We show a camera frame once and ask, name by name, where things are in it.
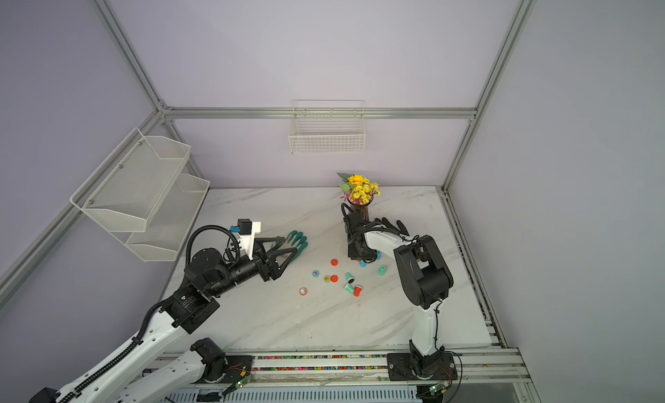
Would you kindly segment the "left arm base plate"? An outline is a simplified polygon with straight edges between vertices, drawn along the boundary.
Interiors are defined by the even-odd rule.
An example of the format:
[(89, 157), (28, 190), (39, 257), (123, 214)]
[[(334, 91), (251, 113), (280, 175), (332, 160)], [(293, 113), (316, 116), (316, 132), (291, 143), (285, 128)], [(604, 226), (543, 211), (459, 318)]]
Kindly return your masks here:
[(198, 384), (230, 384), (239, 382), (252, 368), (254, 357), (249, 355), (226, 356), (207, 364)]

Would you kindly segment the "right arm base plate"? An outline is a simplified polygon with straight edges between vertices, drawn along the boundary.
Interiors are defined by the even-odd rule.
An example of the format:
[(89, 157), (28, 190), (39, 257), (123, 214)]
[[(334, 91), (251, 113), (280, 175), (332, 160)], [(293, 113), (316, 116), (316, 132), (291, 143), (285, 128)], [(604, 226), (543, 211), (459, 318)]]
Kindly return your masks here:
[(457, 380), (457, 365), (449, 352), (431, 356), (412, 353), (391, 353), (386, 356), (389, 379), (399, 380)]

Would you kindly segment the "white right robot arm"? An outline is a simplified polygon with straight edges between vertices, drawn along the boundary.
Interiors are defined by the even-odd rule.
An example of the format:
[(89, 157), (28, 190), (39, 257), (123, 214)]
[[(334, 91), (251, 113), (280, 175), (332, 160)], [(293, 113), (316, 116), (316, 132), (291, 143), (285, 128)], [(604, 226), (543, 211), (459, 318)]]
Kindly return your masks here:
[(348, 256), (370, 264), (387, 256), (396, 262), (405, 297), (414, 306), (414, 329), (407, 352), (386, 356), (390, 380), (456, 380), (452, 353), (438, 344), (439, 307), (454, 286), (454, 277), (429, 235), (412, 235), (400, 220), (370, 221), (359, 209), (341, 205)]

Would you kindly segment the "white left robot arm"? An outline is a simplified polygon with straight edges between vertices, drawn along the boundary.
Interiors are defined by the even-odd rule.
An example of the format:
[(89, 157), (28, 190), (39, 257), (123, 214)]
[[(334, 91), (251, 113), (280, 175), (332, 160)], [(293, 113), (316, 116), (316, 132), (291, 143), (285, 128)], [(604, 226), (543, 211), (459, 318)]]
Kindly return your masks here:
[(210, 338), (164, 368), (142, 372), (171, 347), (198, 330), (220, 307), (218, 298), (241, 283), (260, 277), (277, 280), (307, 247), (306, 236), (259, 237), (260, 224), (240, 219), (235, 226), (201, 226), (185, 247), (183, 281), (145, 313), (139, 330), (76, 380), (45, 387), (34, 402), (157, 402), (198, 382), (217, 383), (229, 369), (224, 351)]

